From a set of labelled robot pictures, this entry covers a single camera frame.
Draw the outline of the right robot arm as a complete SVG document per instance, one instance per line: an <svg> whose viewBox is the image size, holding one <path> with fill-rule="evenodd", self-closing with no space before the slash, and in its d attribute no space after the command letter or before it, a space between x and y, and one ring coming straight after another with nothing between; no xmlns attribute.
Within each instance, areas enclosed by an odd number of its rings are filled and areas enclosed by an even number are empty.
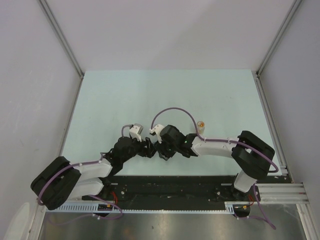
<svg viewBox="0 0 320 240"><path fill-rule="evenodd" d="M235 160L241 168L236 175L231 196L242 201L251 187L270 172L275 150L252 132L243 130L236 138L209 141L196 133L183 135L175 126L158 124L149 130L157 137L154 147L159 157L168 160L176 153L185 158L218 156Z"/></svg>

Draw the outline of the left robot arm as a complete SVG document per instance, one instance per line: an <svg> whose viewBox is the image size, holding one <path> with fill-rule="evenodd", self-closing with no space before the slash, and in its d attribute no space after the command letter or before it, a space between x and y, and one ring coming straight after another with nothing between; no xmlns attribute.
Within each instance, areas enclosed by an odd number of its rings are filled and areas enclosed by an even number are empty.
<svg viewBox="0 0 320 240"><path fill-rule="evenodd" d="M124 163L135 156L152 158L157 152L150 138L139 141L120 137L100 159L71 163L64 156L53 160L31 183L37 203L55 210L68 199L95 195L100 200L110 196L111 188L101 178L111 177L123 169Z"/></svg>

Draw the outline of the clear pill bottle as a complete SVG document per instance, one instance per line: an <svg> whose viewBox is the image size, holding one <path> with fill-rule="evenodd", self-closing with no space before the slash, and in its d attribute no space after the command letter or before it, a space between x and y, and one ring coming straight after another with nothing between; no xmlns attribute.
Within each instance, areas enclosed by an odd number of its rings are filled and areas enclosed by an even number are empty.
<svg viewBox="0 0 320 240"><path fill-rule="evenodd" d="M196 123L198 133L202 135L205 131L205 123L203 121L198 121Z"/></svg>

